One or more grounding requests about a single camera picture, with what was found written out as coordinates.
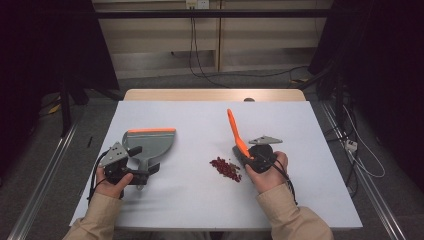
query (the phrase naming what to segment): electrical outlet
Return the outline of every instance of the electrical outlet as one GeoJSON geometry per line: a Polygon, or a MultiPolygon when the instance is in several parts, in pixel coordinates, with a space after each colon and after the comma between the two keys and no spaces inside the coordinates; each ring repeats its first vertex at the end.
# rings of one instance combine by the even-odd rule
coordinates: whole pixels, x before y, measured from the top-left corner
{"type": "Polygon", "coordinates": [[[187,9],[196,9],[197,8],[197,0],[186,0],[186,8],[187,9]]]}
{"type": "Polygon", "coordinates": [[[198,0],[197,9],[209,9],[209,0],[198,0]]]}

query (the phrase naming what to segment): human hand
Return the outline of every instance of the human hand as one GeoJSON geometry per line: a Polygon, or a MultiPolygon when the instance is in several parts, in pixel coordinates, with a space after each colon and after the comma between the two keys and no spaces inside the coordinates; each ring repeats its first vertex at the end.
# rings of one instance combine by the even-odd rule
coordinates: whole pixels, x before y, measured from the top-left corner
{"type": "MultiPolygon", "coordinates": [[[[287,172],[288,158],[283,152],[274,152],[277,155],[277,160],[284,166],[284,171],[287,172]]],[[[275,165],[281,169],[281,165],[275,162],[275,165]]],[[[286,179],[274,167],[270,167],[266,172],[257,173],[248,164],[246,164],[246,172],[252,179],[259,194],[266,192],[278,185],[286,182],[286,179]]]]}
{"type": "Polygon", "coordinates": [[[124,190],[124,188],[131,182],[132,178],[133,178],[133,174],[132,173],[128,173],[127,175],[125,175],[121,181],[119,181],[116,185],[108,182],[105,176],[105,172],[104,172],[104,168],[97,168],[96,170],[96,193],[100,193],[102,195],[108,196],[108,197],[113,197],[113,198],[118,198],[121,195],[122,190],[124,190]]]}

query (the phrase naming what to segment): gray floor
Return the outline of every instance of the gray floor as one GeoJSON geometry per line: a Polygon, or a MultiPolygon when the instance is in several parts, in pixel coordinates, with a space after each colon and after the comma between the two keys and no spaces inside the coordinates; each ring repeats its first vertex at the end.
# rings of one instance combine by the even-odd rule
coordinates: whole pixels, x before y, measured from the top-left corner
{"type": "MultiPolygon", "coordinates": [[[[248,74],[279,73],[282,70],[253,71],[248,74]]],[[[292,79],[305,77],[304,71],[294,71],[292,79]]],[[[214,82],[230,88],[286,88],[289,74],[272,77],[248,77],[227,75],[210,78],[214,82]]],[[[150,77],[144,79],[120,80],[121,91],[124,94],[130,88],[216,88],[204,78],[192,75],[150,77]]],[[[81,116],[72,142],[54,175],[47,194],[37,212],[32,227],[27,233],[27,239],[61,239],[68,231],[69,221],[79,201],[79,192],[87,182],[95,158],[99,154],[103,138],[113,117],[117,103],[104,96],[87,90],[90,102],[87,106],[72,105],[74,119],[81,116]]],[[[55,94],[45,97],[48,102],[55,94]]],[[[316,113],[323,132],[331,129],[328,118],[324,114],[321,102],[316,98],[314,88],[305,91],[307,100],[316,113]]],[[[386,176],[374,178],[383,198],[393,211],[407,239],[424,239],[424,194],[411,182],[405,173],[397,166],[391,153],[378,144],[376,136],[368,126],[360,110],[356,112],[358,131],[370,149],[381,159],[386,169],[386,176]]],[[[16,164],[3,179],[0,189],[0,239],[6,239],[13,229],[22,210],[25,208],[32,192],[40,180],[61,134],[60,112],[42,116],[37,128],[24,147],[16,164]]],[[[335,161],[346,178],[349,162],[339,142],[329,142],[335,161]]],[[[371,172],[379,173],[380,167],[363,146],[359,146],[360,156],[371,172]]],[[[353,202],[364,224],[357,230],[334,232],[336,239],[390,239],[363,186],[359,186],[353,202]]],[[[148,233],[117,230],[115,239],[145,239],[148,233]]]]}

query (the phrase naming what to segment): pile of red pieces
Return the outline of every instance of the pile of red pieces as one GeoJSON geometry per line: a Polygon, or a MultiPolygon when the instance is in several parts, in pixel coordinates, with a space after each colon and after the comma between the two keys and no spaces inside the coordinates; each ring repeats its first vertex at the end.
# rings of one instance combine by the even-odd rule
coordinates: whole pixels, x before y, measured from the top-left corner
{"type": "Polygon", "coordinates": [[[240,168],[237,165],[233,163],[227,163],[225,159],[220,157],[217,157],[209,163],[212,165],[212,167],[216,168],[220,174],[224,175],[225,177],[229,177],[236,182],[240,182],[241,175],[238,174],[238,170],[240,170],[240,168]]]}

